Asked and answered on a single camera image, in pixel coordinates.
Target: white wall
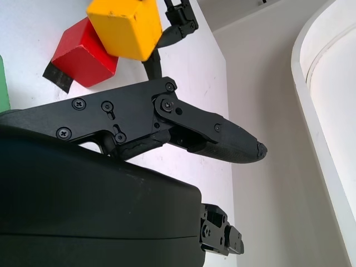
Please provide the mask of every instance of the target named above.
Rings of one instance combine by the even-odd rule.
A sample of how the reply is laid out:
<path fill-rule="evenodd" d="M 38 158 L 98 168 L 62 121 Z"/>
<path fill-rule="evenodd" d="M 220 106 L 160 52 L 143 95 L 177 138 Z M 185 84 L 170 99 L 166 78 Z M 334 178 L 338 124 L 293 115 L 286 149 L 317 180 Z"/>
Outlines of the white wall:
<path fill-rule="evenodd" d="M 226 58 L 229 117 L 269 149 L 233 165 L 238 266 L 350 266 L 296 100 L 290 59 L 326 0 L 282 0 L 215 31 Z"/>
<path fill-rule="evenodd" d="M 258 7 L 262 0 L 198 0 L 212 31 L 242 17 Z"/>

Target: yellow wooden cube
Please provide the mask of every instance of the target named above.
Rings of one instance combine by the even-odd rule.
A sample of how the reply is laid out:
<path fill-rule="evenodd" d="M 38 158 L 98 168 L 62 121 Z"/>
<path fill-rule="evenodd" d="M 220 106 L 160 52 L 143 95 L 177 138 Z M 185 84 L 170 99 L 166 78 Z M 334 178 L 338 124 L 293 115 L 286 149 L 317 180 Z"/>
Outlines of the yellow wooden cube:
<path fill-rule="evenodd" d="M 94 0 L 87 8 L 108 54 L 146 61 L 161 35 L 156 0 Z"/>

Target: black tape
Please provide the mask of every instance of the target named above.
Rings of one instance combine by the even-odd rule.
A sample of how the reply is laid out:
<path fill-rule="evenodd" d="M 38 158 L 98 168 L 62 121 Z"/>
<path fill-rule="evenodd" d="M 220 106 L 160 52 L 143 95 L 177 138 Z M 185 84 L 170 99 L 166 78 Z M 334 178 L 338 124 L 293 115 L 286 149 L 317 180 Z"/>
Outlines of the black tape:
<path fill-rule="evenodd" d="M 66 93 L 69 93 L 73 79 L 53 65 L 52 62 L 48 64 L 42 76 L 53 82 Z"/>

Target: wooden block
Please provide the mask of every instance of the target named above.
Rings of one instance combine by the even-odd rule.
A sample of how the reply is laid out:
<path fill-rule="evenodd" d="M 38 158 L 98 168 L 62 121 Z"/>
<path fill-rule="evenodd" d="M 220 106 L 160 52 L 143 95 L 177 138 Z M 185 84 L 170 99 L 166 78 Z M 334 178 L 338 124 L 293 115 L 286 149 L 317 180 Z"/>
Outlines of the wooden block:
<path fill-rule="evenodd" d="M 113 56 L 146 61 L 162 35 L 156 0 L 93 0 L 87 14 Z"/>
<path fill-rule="evenodd" d="M 10 100 L 9 95 L 7 93 L 4 65 L 2 57 L 0 56 L 0 112 L 7 111 L 9 109 Z"/>
<path fill-rule="evenodd" d="M 114 76 L 117 61 L 106 52 L 88 18 L 63 33 L 52 58 L 53 65 L 85 87 Z"/>

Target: red wooden cube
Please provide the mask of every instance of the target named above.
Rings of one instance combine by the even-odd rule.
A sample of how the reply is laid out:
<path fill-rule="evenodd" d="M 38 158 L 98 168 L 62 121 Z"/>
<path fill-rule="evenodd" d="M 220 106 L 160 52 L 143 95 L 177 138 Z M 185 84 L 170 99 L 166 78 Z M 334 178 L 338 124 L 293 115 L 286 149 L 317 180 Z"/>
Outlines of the red wooden cube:
<path fill-rule="evenodd" d="M 117 61 L 106 52 L 88 18 L 63 33 L 52 58 L 57 68 L 85 87 L 114 76 Z"/>

